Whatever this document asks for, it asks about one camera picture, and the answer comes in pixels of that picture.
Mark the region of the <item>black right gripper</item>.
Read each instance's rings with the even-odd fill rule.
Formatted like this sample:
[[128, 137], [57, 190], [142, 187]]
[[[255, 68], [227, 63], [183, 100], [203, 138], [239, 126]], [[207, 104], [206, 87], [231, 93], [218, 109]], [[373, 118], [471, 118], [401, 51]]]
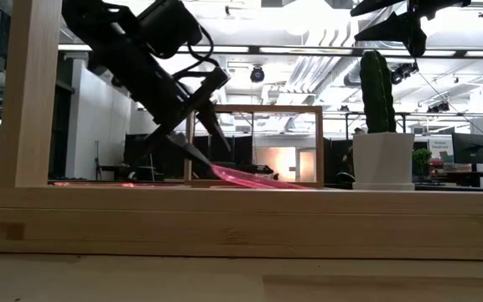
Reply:
[[358, 17], [387, 8], [394, 10], [406, 3], [407, 12], [400, 15], [392, 13], [386, 20], [363, 29], [355, 36], [355, 40], [404, 42], [413, 58], [421, 57], [426, 50], [427, 41], [421, 19], [431, 20], [443, 8], [469, 6], [471, 0], [361, 0], [350, 10], [350, 16]]

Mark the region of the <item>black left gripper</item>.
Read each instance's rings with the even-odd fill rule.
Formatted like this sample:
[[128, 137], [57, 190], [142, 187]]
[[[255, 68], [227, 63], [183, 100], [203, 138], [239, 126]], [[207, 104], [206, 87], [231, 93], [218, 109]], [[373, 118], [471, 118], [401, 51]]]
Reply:
[[103, 23], [97, 38], [97, 56], [114, 75], [114, 80], [130, 92], [131, 98], [144, 105], [158, 128], [135, 143], [127, 153], [134, 163], [146, 154], [167, 146], [185, 159], [205, 167], [212, 163], [182, 133], [174, 129], [192, 112], [208, 134], [231, 151], [216, 116], [212, 92], [229, 80], [227, 73], [208, 55], [198, 55], [199, 63], [209, 62], [211, 71], [193, 71], [190, 67], [171, 75], [154, 59], [136, 29], [119, 29], [115, 23]]

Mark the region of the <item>pink translucent plate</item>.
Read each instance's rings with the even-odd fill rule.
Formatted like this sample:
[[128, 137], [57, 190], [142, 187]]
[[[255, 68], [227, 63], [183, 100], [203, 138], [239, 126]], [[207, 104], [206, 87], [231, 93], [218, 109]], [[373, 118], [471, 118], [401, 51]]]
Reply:
[[217, 164], [210, 166], [211, 171], [220, 179], [248, 188], [253, 189], [281, 189], [281, 190], [306, 190], [306, 187], [301, 185], [282, 182], [279, 180], [272, 180], [263, 178], [247, 172], [242, 172], [236, 169], [226, 168]]

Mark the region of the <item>wooden slatted shelf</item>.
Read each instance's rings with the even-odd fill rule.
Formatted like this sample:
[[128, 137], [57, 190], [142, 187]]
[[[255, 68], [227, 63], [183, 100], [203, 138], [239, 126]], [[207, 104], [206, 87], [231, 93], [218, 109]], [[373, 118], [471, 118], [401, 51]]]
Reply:
[[483, 193], [49, 185], [60, 12], [13, 4], [0, 253], [483, 260]]

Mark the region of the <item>green cactus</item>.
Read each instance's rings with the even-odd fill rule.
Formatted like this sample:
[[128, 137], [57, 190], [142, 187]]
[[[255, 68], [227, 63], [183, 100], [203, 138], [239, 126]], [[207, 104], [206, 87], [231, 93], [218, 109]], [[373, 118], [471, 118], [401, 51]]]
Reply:
[[362, 101], [369, 133], [395, 133], [396, 120], [392, 76], [387, 60], [376, 50], [367, 51], [360, 62]]

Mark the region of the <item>orange translucent plate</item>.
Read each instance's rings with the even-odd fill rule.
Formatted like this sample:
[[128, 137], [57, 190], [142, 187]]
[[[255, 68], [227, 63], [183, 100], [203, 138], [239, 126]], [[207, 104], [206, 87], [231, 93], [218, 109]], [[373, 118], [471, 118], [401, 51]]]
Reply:
[[69, 182], [69, 181], [55, 181], [50, 183], [57, 187], [125, 187], [133, 188], [136, 185], [128, 182]]

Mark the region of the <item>white hexagonal plant pot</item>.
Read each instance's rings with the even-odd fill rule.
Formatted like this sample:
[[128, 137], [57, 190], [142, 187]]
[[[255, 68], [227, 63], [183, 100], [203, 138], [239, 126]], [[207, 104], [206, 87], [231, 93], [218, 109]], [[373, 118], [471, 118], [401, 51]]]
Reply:
[[368, 133], [353, 137], [354, 190], [414, 190], [411, 133]]

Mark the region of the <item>person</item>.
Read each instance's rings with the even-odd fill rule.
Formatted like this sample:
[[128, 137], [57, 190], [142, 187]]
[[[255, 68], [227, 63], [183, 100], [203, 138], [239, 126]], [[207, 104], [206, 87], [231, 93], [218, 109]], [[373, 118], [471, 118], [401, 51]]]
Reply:
[[339, 173], [336, 175], [337, 181], [353, 182], [355, 180], [353, 163], [353, 145], [351, 145], [342, 157]]

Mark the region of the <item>small green potted plant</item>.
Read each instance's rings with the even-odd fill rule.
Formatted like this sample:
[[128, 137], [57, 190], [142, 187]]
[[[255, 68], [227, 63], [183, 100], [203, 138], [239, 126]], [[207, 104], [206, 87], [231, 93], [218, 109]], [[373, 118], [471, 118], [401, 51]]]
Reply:
[[427, 176], [432, 153], [427, 148], [415, 149], [412, 153], [413, 174], [416, 176]]

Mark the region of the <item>black computer monitor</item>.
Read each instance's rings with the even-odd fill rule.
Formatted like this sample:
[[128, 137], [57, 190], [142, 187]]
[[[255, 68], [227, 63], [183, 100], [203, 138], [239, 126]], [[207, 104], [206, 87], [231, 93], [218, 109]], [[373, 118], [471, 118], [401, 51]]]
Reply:
[[483, 135], [453, 133], [455, 164], [483, 164]]

